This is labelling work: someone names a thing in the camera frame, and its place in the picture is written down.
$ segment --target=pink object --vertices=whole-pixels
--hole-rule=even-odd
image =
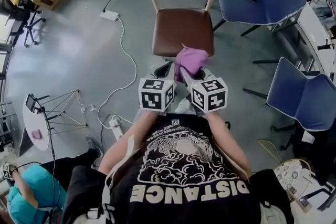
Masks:
[[[40,130],[34,130],[34,131],[32,131],[32,132],[31,132],[31,135],[32,135],[32,137],[33,137],[35,140],[37,140],[37,139],[41,140],[41,139],[42,139],[42,135],[41,135]]]
[[[208,53],[205,50],[184,47],[176,56],[175,80],[182,81],[180,67],[184,67],[190,74],[195,75],[208,60]]]

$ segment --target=black office chair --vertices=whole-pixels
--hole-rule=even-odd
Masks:
[[[28,35],[30,36],[34,45],[38,44],[38,42],[33,37],[32,29],[40,21],[42,22],[46,21],[46,19],[44,18],[40,18],[37,21],[34,21],[36,14],[40,14],[41,12],[42,12],[41,10],[36,10],[32,16],[32,19],[30,20],[30,23],[28,23],[28,20],[31,15],[30,9],[17,7],[10,0],[0,0],[0,14],[4,16],[9,16],[9,19],[14,19],[16,21],[22,22],[22,27],[20,27],[17,32],[12,32],[10,35],[20,36],[24,33],[23,28],[27,29],[25,42],[24,42],[24,45],[26,48],[29,47],[29,45],[27,45]]]

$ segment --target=brown leather seat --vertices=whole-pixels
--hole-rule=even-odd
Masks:
[[[153,53],[175,57],[184,44],[214,54],[214,34],[209,12],[202,9],[164,8],[156,14]]]

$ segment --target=person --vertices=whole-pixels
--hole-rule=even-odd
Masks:
[[[61,223],[293,223],[273,170],[251,175],[218,112],[143,111],[98,171],[73,170]]]
[[[93,138],[87,136],[86,141],[89,150],[75,158],[32,165],[21,175],[11,165],[15,185],[9,189],[6,197],[7,211],[0,211],[0,223],[42,224],[51,208],[63,208],[73,168],[77,165],[90,167],[102,156]]]

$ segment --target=gray concrete floor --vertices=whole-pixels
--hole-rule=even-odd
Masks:
[[[99,17],[108,0],[61,0],[54,12],[44,12],[45,25],[38,31],[41,44],[24,48],[22,39],[15,46],[7,73],[6,100],[13,100],[18,119],[23,126],[22,105],[28,93],[52,97],[79,89],[85,104],[99,106],[114,89],[128,84],[134,76],[134,66],[122,53],[119,22]],[[199,7],[206,0],[158,0],[161,7]],[[132,120],[138,110],[138,83],[147,70],[160,59],[152,55],[151,44],[155,11],[151,0],[113,0],[109,10],[118,12],[125,26],[123,44],[138,65],[137,81],[126,90],[117,92],[101,111],[101,119],[117,113]],[[221,18],[216,0],[211,10],[213,23]],[[265,138],[277,146],[286,143],[289,133],[273,134],[269,128],[291,123],[265,101],[242,92],[242,87],[268,92],[276,65],[252,65],[256,59],[272,59],[286,55],[281,43],[267,28],[259,28],[247,37],[240,33],[244,24],[226,23],[215,32],[215,55],[207,67],[222,77],[229,88],[228,106],[221,113],[231,121],[232,134],[246,152],[254,171],[274,168],[277,162],[258,145]],[[79,107],[71,105],[75,118],[80,119]],[[100,141],[101,125],[96,112],[86,114],[89,127],[53,136],[57,158],[87,150],[85,136]],[[124,131],[130,125],[122,122]],[[115,142],[110,130],[104,130],[104,147]],[[291,150],[282,153],[291,156]],[[29,150],[21,163],[51,160],[50,148],[41,152]]]

